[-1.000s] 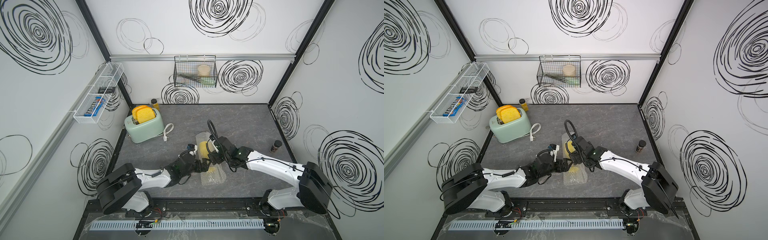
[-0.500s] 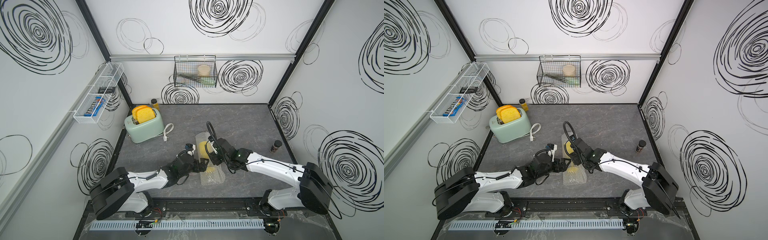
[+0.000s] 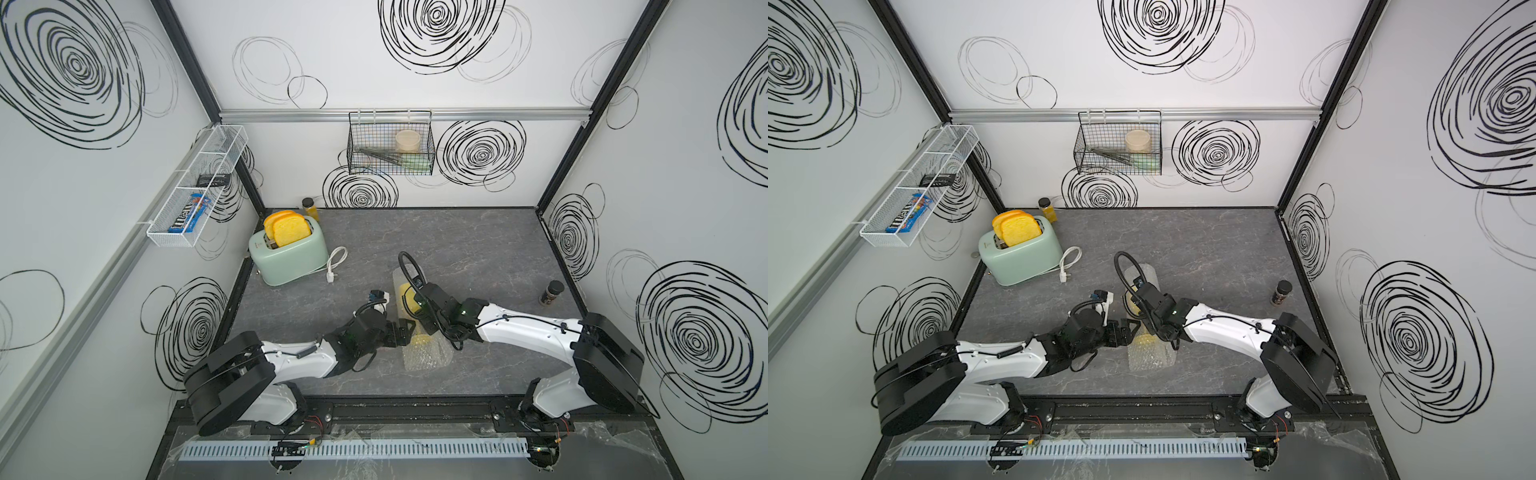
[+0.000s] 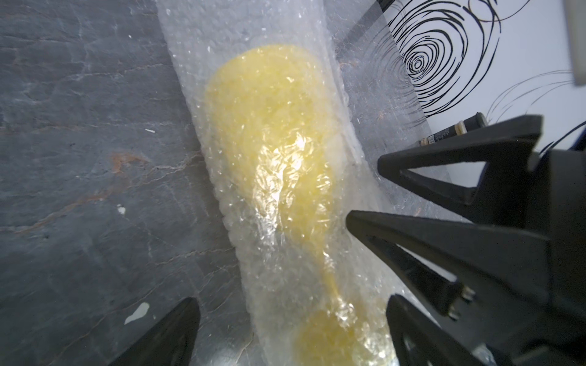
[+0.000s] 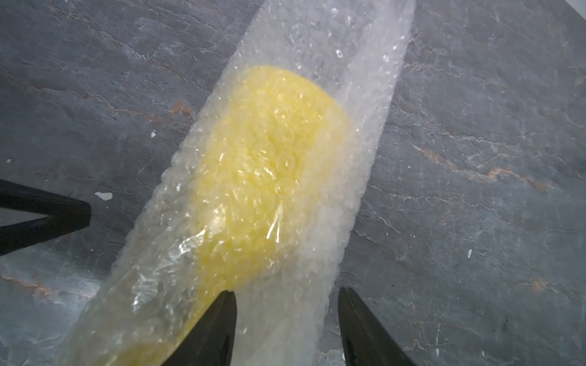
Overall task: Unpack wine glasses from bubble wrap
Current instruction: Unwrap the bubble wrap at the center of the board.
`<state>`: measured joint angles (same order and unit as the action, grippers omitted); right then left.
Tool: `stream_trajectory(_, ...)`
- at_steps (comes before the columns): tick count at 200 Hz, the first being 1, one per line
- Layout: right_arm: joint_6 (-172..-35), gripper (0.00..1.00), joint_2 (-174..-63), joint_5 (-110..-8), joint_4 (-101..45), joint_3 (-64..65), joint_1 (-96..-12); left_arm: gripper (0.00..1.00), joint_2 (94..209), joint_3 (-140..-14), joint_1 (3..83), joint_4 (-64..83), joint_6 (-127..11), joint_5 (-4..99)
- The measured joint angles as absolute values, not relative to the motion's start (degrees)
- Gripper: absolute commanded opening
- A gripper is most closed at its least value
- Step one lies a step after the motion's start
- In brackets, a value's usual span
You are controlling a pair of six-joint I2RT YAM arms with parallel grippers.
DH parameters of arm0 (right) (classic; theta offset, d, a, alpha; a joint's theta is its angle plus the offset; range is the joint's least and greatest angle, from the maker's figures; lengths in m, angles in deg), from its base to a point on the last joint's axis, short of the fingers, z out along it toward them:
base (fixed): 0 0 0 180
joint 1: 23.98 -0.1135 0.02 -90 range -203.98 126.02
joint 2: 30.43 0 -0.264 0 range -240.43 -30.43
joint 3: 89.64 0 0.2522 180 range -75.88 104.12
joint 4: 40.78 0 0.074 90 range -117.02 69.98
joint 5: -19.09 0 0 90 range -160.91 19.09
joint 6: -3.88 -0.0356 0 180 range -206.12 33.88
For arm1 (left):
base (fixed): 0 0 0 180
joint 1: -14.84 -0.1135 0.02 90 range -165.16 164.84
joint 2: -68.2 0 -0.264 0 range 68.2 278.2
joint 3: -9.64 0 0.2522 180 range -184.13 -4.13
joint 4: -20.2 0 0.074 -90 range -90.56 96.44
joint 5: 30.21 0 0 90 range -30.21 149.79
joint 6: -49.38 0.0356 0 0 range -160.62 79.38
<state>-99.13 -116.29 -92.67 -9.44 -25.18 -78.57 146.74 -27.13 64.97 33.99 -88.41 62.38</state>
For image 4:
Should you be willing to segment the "yellow plastic wine glass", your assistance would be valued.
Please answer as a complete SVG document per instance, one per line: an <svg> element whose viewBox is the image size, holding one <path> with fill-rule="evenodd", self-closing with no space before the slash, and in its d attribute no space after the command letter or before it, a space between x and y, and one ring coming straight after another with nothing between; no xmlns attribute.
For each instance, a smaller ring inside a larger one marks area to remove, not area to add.
<svg viewBox="0 0 586 366"><path fill-rule="evenodd" d="M375 266L346 231L360 158L320 61L273 44L229 60L204 94L207 161L270 365L390 365Z"/></svg>

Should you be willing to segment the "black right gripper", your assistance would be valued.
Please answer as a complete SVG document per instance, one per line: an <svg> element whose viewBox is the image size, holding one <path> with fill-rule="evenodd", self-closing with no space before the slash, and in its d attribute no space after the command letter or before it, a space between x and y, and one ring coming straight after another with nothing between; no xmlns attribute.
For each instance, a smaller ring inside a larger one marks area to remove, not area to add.
<svg viewBox="0 0 586 366"><path fill-rule="evenodd" d="M523 115L468 134L381 156L378 173L470 224L351 211L348 230L397 244L465 286L482 279L498 294L453 338L482 338L499 364L585 363L585 141L533 151L543 118ZM464 187L418 168L484 163Z"/></svg>

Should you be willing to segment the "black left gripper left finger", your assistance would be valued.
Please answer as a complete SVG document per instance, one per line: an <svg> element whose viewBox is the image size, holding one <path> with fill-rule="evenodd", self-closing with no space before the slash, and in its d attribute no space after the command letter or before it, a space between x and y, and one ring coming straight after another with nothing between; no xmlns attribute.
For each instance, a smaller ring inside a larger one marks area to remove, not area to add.
<svg viewBox="0 0 586 366"><path fill-rule="evenodd" d="M111 364L188 366L200 320L197 299L186 297Z"/></svg>

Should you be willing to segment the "clear bubble wrap sheet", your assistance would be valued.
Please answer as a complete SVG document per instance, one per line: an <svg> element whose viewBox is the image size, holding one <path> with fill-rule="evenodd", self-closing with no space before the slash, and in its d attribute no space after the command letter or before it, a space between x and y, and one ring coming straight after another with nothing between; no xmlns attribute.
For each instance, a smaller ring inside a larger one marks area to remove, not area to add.
<svg viewBox="0 0 586 366"><path fill-rule="evenodd" d="M430 130L375 1L159 1L268 365L396 365L413 294L351 210L454 220L380 177Z"/></svg>

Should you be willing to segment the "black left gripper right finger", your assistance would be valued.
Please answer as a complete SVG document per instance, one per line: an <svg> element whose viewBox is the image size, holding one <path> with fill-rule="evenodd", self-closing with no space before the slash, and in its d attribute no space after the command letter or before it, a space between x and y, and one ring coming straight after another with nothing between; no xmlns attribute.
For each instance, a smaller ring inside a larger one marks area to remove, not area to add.
<svg viewBox="0 0 586 366"><path fill-rule="evenodd" d="M389 298L386 317L400 365L482 364L400 295Z"/></svg>

